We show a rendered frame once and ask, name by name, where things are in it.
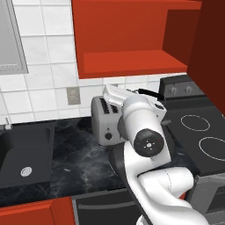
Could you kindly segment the grey framed window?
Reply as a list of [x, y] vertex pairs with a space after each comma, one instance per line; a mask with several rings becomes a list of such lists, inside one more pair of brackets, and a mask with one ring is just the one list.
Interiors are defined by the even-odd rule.
[[28, 68], [12, 0], [0, 0], [0, 75], [26, 74]]

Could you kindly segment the red wall cabinet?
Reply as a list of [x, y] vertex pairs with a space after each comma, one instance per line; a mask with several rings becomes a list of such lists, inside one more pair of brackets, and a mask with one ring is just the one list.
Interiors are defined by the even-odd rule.
[[200, 0], [71, 0], [81, 79], [185, 72]]

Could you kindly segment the tall red cabinet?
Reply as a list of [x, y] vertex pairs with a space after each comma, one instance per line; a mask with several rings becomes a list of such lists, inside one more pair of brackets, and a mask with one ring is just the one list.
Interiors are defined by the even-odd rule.
[[203, 0], [187, 74], [225, 114], [225, 0]]

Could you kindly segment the black sink basin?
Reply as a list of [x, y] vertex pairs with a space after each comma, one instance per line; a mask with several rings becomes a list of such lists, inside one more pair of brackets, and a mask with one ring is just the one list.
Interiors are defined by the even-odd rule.
[[17, 124], [0, 132], [0, 189], [48, 182], [54, 122]]

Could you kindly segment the grey oven front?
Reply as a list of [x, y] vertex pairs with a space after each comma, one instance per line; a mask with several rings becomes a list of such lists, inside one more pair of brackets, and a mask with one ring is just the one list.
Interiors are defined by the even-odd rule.
[[185, 200], [203, 214], [210, 225], [225, 225], [225, 173], [196, 175]]

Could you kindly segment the silver toaster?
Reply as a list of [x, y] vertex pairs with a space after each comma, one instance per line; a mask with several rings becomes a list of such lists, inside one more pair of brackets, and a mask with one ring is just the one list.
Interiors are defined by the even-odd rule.
[[94, 97], [91, 101], [91, 126], [94, 137], [101, 146], [126, 141], [121, 109], [108, 104], [102, 96]]

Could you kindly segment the grey wall outlet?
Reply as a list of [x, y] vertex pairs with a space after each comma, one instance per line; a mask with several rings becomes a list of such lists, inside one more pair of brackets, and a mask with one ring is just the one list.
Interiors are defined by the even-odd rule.
[[80, 90], [78, 87], [67, 87], [67, 100], [69, 105], [80, 104]]

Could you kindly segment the black hob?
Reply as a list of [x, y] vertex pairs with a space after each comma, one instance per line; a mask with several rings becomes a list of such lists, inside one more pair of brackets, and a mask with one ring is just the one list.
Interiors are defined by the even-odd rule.
[[[190, 94], [185, 92], [192, 87]], [[171, 88], [176, 87], [176, 95]], [[198, 168], [200, 176], [225, 172], [225, 118], [188, 76], [160, 79], [159, 93], [171, 123], [168, 128]]]

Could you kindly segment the black dishwasher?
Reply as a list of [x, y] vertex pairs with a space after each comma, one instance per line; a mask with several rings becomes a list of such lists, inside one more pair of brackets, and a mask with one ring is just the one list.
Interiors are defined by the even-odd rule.
[[76, 225], [136, 225], [141, 212], [126, 189], [72, 197]]

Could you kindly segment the red base cabinet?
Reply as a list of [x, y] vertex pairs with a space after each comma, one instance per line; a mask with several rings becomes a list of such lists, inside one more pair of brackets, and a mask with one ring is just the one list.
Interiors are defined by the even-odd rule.
[[0, 207], [0, 225], [76, 225], [70, 197]]

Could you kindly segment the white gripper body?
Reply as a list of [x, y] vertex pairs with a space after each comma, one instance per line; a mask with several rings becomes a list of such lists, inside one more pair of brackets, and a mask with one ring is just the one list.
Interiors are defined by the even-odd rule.
[[137, 94], [110, 84], [105, 86], [103, 98], [107, 103], [115, 106], [129, 105], [140, 100], [140, 97]]

